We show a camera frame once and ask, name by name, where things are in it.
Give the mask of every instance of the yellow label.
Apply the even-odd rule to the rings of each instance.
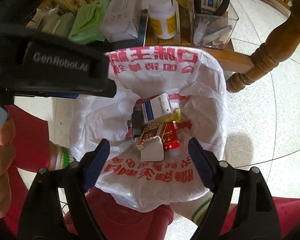
[[[155,20],[149,17],[153,32],[157,35],[163,35],[160,20]]]
[[[170,36],[174,35],[177,31],[177,17],[176,15],[166,19],[167,30]]]
[[[85,0],[63,0],[68,8],[73,11],[74,13],[77,13],[82,5],[87,4]]]

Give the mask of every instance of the plastic jar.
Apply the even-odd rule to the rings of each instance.
[[[168,40],[177,34],[176,9],[171,0],[149,0],[149,20],[154,34]]]

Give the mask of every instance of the trash bag with red text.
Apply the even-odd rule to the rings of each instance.
[[[226,82],[218,61],[207,52],[185,47],[139,47],[107,54],[109,78],[117,85],[114,98],[80,95],[70,131],[77,160],[110,141],[110,156],[96,187],[118,204],[149,212],[161,204],[195,200],[208,192],[189,156],[196,137],[221,160],[227,137]],[[133,107],[167,93],[172,108],[180,108],[180,147],[164,152],[161,162],[140,162],[137,141],[129,136]]]

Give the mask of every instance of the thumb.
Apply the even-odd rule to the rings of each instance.
[[[12,142],[16,135],[16,128],[12,117],[9,116],[7,121],[0,127],[0,145],[4,146]]]

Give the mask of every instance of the white and blue medicine box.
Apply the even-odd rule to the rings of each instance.
[[[160,120],[162,117],[170,116],[173,114],[169,96],[167,93],[163,93],[141,105],[143,118],[145,124],[149,124]]]

